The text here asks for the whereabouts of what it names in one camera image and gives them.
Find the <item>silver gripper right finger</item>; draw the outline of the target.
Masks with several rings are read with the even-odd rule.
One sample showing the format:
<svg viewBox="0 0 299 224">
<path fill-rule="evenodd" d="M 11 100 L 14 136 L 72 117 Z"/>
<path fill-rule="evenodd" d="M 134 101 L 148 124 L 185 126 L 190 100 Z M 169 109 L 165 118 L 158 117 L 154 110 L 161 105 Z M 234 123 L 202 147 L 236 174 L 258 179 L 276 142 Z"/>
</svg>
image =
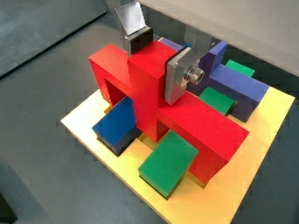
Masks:
<svg viewBox="0 0 299 224">
<path fill-rule="evenodd" d="M 164 100 L 169 105 L 182 97 L 186 84 L 201 81 L 205 72 L 198 68 L 198 62 L 210 49 L 212 36 L 186 26 L 184 42 L 186 46 L 165 63 Z"/>
</svg>

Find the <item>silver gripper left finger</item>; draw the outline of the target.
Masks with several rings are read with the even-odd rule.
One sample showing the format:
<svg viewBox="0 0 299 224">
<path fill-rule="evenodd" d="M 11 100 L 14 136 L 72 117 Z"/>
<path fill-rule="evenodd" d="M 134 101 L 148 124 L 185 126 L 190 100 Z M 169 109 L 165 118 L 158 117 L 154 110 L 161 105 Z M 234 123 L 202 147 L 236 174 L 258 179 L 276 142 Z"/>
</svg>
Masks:
<svg viewBox="0 0 299 224">
<path fill-rule="evenodd" d="M 136 0 L 106 0 L 120 30 L 122 47 L 129 55 L 153 41 L 153 29 L 145 24 L 141 5 Z"/>
</svg>

